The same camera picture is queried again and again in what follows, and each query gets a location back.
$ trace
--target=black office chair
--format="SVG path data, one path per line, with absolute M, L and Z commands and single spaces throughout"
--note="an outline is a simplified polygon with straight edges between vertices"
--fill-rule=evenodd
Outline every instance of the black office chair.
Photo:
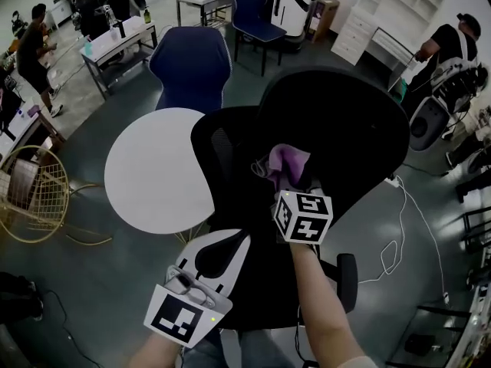
M 278 243 L 270 207 L 273 184 L 251 172 L 256 159 L 287 143 L 311 153 L 305 167 L 332 197 L 333 224 L 403 161 L 409 124 L 399 105 L 367 81 L 327 67 L 286 71 L 268 86 L 259 107 L 233 107 L 204 116 L 191 141 L 209 184 L 212 229 L 244 228 L 251 247 L 230 295 L 225 328 L 295 326 L 298 295 L 287 244 Z M 338 282 L 344 309 L 354 308 L 358 272 L 352 255 L 322 263 Z

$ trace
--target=gold wire chair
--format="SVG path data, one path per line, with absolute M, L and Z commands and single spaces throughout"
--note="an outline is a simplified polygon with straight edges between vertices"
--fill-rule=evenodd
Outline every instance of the gold wire chair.
M 106 237 L 87 243 L 66 234 L 78 244 L 103 244 L 112 237 L 64 223 L 70 196 L 95 186 L 71 189 L 56 155 L 39 146 L 21 147 L 6 157 L 0 169 L 0 224 L 11 237 L 28 244 L 47 240 L 62 226 Z

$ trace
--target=power strip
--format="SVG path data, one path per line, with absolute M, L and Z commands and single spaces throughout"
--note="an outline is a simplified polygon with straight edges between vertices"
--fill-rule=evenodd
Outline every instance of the power strip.
M 393 179 L 385 179 L 384 181 L 388 182 L 394 188 L 399 188 L 399 182 L 397 181 L 397 179 L 395 177 Z

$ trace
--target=navy blue chair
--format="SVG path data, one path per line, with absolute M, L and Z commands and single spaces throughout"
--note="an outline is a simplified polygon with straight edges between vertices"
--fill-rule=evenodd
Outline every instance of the navy blue chair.
M 254 39 L 255 45 L 262 46 L 262 69 L 261 76 L 264 76 L 266 69 L 266 58 L 268 48 L 271 48 L 273 41 L 285 37 L 286 31 L 278 26 L 274 26 L 260 18 L 260 14 L 268 0 L 234 0 L 235 13 L 232 18 L 232 25 L 236 30 L 236 49 L 234 61 L 239 55 L 239 42 L 242 35 L 248 35 Z M 278 49 L 278 65 L 282 63 L 282 50 Z
M 222 107 L 223 87 L 232 74 L 230 53 L 215 28 L 171 28 L 150 59 L 163 85 L 157 110 L 185 107 L 208 113 Z

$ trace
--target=white round table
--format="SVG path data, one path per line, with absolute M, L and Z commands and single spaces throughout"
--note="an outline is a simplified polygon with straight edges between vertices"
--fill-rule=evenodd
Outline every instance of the white round table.
M 157 234 L 186 231 L 213 214 L 208 183 L 191 145 L 203 116 L 191 109 L 157 110 L 134 121 L 107 156 L 104 182 L 116 213 Z

